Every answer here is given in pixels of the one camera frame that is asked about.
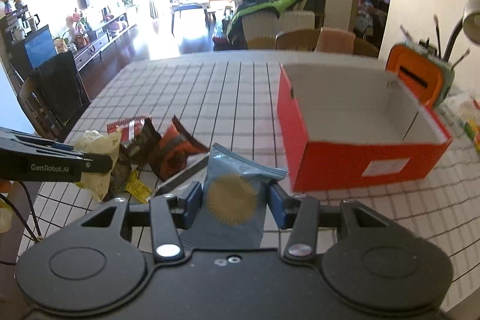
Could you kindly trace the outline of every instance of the yellow tag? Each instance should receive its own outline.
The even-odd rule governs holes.
[[[125,190],[133,195],[141,203],[146,204],[152,199],[150,188],[138,180],[138,171],[133,170],[125,184]]]

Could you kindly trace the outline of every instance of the metal screw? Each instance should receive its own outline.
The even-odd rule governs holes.
[[[230,263],[240,263],[242,259],[239,256],[231,256],[227,259]]]
[[[155,252],[163,258],[172,258],[180,253],[181,249],[176,244],[162,244],[158,246]]]
[[[294,244],[289,247],[289,254],[299,258],[311,255],[312,252],[311,247],[306,244]]]
[[[217,266],[226,266],[227,260],[226,259],[215,259],[214,264]]]

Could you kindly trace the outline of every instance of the checkered tablecloth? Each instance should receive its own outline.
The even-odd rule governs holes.
[[[278,62],[292,57],[311,61],[313,55],[250,52],[249,61],[241,62],[247,58],[245,53],[208,55],[214,61],[197,55],[130,64],[93,100],[66,141],[73,143],[89,129],[106,133],[107,123],[134,115],[151,114],[153,124],[163,132],[176,115],[206,145],[218,142],[261,164],[286,167],[276,111]],[[267,63],[269,59],[276,62]],[[448,310],[480,286],[480,162],[462,129],[444,119],[454,142],[424,180],[309,194],[330,205],[358,199],[440,247],[454,267],[453,283],[442,305]],[[140,179],[150,187],[158,182],[148,166]],[[288,178],[281,185],[290,192]],[[42,233],[49,236],[97,203],[88,190],[74,184],[44,183],[34,206]],[[33,228],[31,216],[28,223]],[[282,250],[289,234],[278,229],[267,211],[262,246]],[[134,228],[133,243],[140,250],[151,251],[150,240],[150,228]],[[317,252],[325,252],[335,240],[333,230],[319,230]],[[32,244],[25,233],[19,255]]]

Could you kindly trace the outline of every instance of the red box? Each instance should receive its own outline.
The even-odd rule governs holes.
[[[277,113],[294,192],[421,179],[452,142],[396,74],[360,63],[283,65]]]

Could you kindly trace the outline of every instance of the blue monitor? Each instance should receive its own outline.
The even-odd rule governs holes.
[[[40,64],[56,56],[57,51],[55,50],[50,30],[47,28],[30,39],[27,36],[25,40],[25,51],[32,68],[38,67]]]

